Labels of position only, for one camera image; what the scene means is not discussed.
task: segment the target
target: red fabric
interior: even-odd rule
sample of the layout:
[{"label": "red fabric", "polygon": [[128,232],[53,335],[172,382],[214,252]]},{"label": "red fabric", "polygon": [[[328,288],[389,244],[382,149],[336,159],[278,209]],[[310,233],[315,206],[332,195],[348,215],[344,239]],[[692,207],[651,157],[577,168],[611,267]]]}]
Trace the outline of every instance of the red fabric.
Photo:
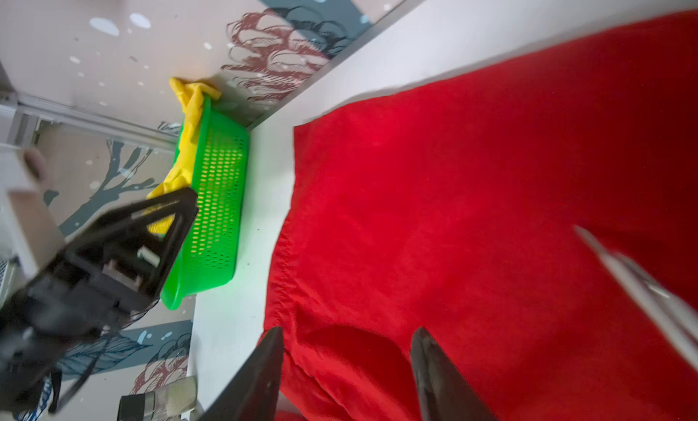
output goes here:
[{"label": "red fabric", "polygon": [[423,325],[502,420],[696,419],[698,375],[572,232],[698,306],[698,12],[295,129],[265,329],[309,420],[419,419]]}]

